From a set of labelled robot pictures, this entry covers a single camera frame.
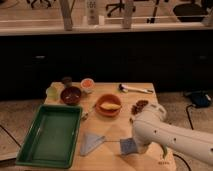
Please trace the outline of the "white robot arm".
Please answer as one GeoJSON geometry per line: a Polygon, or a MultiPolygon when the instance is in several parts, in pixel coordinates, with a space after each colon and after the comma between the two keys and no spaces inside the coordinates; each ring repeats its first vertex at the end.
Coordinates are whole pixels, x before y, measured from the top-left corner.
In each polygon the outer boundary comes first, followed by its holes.
{"type": "Polygon", "coordinates": [[[144,153],[156,142],[213,165],[213,134],[167,124],[166,117],[165,108],[158,103],[148,103],[135,116],[132,137],[138,151],[144,153]]]}

